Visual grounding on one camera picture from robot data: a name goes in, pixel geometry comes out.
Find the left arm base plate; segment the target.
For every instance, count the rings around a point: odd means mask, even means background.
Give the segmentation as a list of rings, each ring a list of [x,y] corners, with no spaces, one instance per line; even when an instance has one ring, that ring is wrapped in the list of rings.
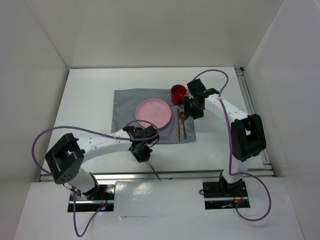
[[[93,198],[87,198],[77,188],[75,190],[75,198],[72,188],[70,188],[70,196],[67,211],[71,213],[73,211],[73,205],[75,201],[75,211],[77,213],[95,212],[101,209],[101,212],[113,212],[114,211],[114,199],[116,184],[114,182],[108,182],[107,184],[100,184],[100,190]]]

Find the grey cloth placemat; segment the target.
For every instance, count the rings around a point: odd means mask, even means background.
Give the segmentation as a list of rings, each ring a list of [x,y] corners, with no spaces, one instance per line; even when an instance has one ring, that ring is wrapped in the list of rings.
[[[171,91],[169,89],[133,88],[115,90],[111,131],[121,130],[130,121],[135,120],[138,105],[148,99],[160,99],[166,102],[172,112],[169,123],[159,129],[159,144],[182,144],[196,141],[195,125],[190,117],[184,121],[185,126],[180,127],[180,138],[178,138],[177,110],[182,112],[183,106],[177,106],[171,102]]]

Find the pink plate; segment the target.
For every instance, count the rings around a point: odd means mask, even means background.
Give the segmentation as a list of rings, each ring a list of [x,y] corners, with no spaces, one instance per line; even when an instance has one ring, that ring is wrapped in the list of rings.
[[[165,101],[150,98],[138,105],[135,110],[135,117],[143,128],[154,124],[158,129],[162,129],[170,122],[172,110]]]

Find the red mug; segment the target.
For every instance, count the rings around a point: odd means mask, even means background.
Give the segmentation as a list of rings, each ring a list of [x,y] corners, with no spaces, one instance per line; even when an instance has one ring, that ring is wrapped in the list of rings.
[[[181,85],[176,84],[170,90],[170,99],[174,105],[182,105],[184,103],[184,97],[187,94],[187,89]]]

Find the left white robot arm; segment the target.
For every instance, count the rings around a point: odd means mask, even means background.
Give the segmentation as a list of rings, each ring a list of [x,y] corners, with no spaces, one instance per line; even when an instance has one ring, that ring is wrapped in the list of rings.
[[[148,145],[159,139],[157,129],[152,125],[145,129],[125,126],[110,136],[76,138],[72,133],[63,135],[45,155],[54,182],[57,185],[68,183],[86,199],[97,200],[103,190],[94,175],[82,168],[83,163],[127,151],[139,163],[148,162],[152,152]]]

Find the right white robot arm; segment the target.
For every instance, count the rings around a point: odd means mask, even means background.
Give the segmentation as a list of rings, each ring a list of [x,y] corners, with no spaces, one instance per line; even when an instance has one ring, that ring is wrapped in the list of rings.
[[[222,98],[216,89],[206,89],[199,78],[189,82],[187,88],[190,93],[184,98],[187,118],[202,118],[204,110],[208,110],[227,124],[229,160],[212,191],[230,196],[241,184],[253,159],[266,148],[262,119],[258,114],[250,115],[239,110]]]

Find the copper knife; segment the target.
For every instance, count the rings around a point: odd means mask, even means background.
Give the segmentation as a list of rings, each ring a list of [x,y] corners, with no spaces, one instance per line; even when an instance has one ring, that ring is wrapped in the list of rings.
[[[177,108],[177,137],[178,137],[178,142],[181,142],[181,129],[180,129],[180,110]]]

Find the copper spoon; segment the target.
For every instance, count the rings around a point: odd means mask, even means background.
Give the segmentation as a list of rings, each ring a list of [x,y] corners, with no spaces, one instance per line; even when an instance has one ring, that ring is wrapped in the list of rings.
[[[187,138],[187,132],[186,132],[186,127],[185,127],[185,120],[186,120],[186,115],[183,111],[179,113],[179,117],[182,121],[182,126],[183,126],[183,137],[186,139]]]

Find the copper fork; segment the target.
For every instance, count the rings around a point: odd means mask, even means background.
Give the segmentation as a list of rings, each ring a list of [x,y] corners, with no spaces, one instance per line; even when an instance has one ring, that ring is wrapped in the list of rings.
[[[157,173],[157,171],[154,169],[154,167],[152,166],[152,164],[149,162],[149,161],[147,161],[147,164],[149,165],[149,167],[151,168],[151,170],[153,171],[153,173],[154,173],[154,175],[157,177],[157,179],[159,180],[159,181],[162,181],[161,180],[161,178],[160,178],[160,176],[159,176],[159,174]]]

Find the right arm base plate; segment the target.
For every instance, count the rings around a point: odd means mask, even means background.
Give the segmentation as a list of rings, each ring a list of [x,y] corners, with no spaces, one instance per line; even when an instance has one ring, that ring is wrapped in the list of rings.
[[[247,192],[247,186],[241,181],[233,189],[222,192],[219,189],[218,182],[203,182],[199,194],[204,197],[204,206],[206,210],[225,210],[238,208],[250,208],[250,201]]]

